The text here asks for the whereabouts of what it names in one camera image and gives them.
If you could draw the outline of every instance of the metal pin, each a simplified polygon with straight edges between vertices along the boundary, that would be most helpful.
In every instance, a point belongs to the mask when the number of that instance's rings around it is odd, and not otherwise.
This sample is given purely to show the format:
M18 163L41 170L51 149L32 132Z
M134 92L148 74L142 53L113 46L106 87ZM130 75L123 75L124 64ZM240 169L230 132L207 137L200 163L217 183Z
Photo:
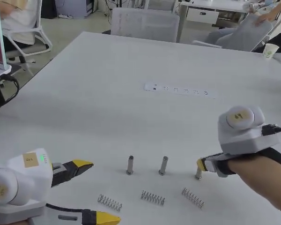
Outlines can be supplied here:
M164 156L163 157L163 163L161 164L161 167L160 167L160 170L158 171L159 172L159 175L164 175L165 174L165 168L167 166L167 163L168 163L168 157L167 156Z
M196 178L197 180L202 179L202 171L200 170L199 167L197 168L197 172L196 172L195 178Z
M128 168L126 173L127 175L132 175L133 173L133 156L129 156L128 158Z

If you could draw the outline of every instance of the electrical outlet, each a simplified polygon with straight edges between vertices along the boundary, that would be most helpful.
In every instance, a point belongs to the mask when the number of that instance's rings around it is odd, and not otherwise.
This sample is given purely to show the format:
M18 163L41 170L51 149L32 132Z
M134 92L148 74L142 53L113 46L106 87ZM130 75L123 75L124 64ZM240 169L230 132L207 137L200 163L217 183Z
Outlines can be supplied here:
M170 92L178 95L191 95L197 97L215 98L215 93L209 90L171 87L166 85L159 85L156 83L146 83L144 89L148 91Z

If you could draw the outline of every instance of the white cabinet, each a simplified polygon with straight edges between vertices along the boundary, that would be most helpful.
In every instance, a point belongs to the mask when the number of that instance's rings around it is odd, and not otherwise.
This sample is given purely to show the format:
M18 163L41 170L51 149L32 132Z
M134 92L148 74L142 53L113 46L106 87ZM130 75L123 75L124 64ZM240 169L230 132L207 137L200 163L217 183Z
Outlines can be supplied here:
M197 9L197 8L188 8L186 20L215 24L219 16L219 12Z

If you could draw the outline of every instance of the compression spring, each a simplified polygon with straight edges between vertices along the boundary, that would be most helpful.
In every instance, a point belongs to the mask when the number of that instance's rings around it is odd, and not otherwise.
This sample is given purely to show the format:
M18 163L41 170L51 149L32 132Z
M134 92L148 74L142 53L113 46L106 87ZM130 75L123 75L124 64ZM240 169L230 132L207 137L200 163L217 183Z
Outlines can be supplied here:
M182 195L184 195L187 199L189 199L193 204L195 204L196 206L198 206L200 209L203 208L204 206L204 202L199 199L193 192L191 192L190 190L184 188L182 190Z
M122 208L122 204L118 203L117 201L115 201L111 198L104 196L103 194L99 195L98 202L102 203L102 204L108 206L109 208L112 208L118 212L120 212L120 210Z
M163 197L161 197L159 195L155 195L155 194L149 193L147 191L142 191L140 198L144 199L146 201L149 201L149 202L157 203L159 205L163 205L164 204L164 200L165 200L165 198L163 198Z

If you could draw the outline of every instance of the desk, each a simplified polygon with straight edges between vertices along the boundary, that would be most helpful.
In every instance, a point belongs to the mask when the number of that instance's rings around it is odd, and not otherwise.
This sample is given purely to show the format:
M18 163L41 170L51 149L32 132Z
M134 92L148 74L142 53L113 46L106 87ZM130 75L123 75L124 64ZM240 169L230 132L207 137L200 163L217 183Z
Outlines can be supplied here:
M214 90L217 98L144 91L146 82ZM107 211L121 225L281 225L281 212L237 176L193 177L197 158L221 151L218 116L256 103L281 125L281 64L260 54L85 32L0 109L0 160L43 147L52 162L94 162L48 201ZM184 187L205 201L203 210L181 195ZM164 196L164 206L141 200L142 190ZM100 194L122 203L121 212L97 203Z
M245 2L242 0L191 0L190 2L182 1L180 3L180 9L179 9L179 16L180 16L180 22L179 22L179 28L178 28L178 34L177 34L177 42L180 41L183 25L185 22L187 9L196 7L196 8L208 8L208 9L214 9L216 10L223 10L228 12L238 12L246 14L246 12L243 10L243 4Z

